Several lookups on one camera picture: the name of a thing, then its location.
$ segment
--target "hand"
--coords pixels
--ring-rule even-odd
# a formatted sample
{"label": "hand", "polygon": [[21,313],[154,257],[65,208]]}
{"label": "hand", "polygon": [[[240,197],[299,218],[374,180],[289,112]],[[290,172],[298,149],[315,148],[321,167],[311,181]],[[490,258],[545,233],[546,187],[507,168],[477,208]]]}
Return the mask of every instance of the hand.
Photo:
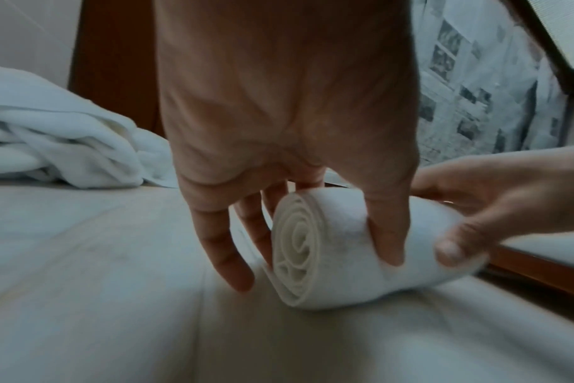
{"label": "hand", "polygon": [[574,147],[447,161],[420,169],[411,192],[473,212],[435,245],[454,266],[510,237],[574,231]]}
{"label": "hand", "polygon": [[287,194],[333,168],[365,194],[379,256],[402,262],[418,74],[407,0],[158,0],[163,124],[213,266],[254,276],[230,236],[235,209],[265,259]]}

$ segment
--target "white towel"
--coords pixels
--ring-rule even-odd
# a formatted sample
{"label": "white towel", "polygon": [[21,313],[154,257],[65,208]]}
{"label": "white towel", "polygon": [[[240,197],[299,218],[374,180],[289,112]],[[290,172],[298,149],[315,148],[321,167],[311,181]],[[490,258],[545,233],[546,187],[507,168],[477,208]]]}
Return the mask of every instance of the white towel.
{"label": "white towel", "polygon": [[284,197],[272,227],[274,271],[267,270],[281,300],[300,309],[330,309],[450,281],[484,266],[486,254],[457,268],[438,264],[433,244],[461,216],[432,201],[412,197],[410,203],[405,263],[394,267],[375,253],[361,191],[331,187]]}
{"label": "white towel", "polygon": [[32,73],[0,68],[0,178],[177,187],[167,140]]}

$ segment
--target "bed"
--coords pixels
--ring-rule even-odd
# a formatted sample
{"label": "bed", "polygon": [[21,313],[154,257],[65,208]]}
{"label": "bed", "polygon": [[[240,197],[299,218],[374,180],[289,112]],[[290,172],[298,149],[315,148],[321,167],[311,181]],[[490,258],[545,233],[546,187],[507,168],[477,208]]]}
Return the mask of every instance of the bed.
{"label": "bed", "polygon": [[175,189],[0,182],[0,382],[574,382],[574,323],[477,278],[315,313],[256,276]]}

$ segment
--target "fingernail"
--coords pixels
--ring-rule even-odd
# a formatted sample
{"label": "fingernail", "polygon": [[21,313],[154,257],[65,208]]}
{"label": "fingernail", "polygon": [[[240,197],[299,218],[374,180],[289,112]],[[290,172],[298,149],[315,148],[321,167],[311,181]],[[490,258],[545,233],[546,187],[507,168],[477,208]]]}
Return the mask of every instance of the fingernail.
{"label": "fingernail", "polygon": [[466,258],[462,248],[451,240],[439,242],[435,250],[436,259],[445,266],[457,266]]}

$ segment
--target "mattress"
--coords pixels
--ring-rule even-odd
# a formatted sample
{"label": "mattress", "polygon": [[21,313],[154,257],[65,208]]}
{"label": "mattress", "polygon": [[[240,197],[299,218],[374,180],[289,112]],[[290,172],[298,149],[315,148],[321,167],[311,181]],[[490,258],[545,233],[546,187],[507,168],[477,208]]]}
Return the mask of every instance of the mattress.
{"label": "mattress", "polygon": [[574,382],[574,324],[476,278],[315,313],[254,269],[230,290],[176,190],[0,184],[0,382]]}

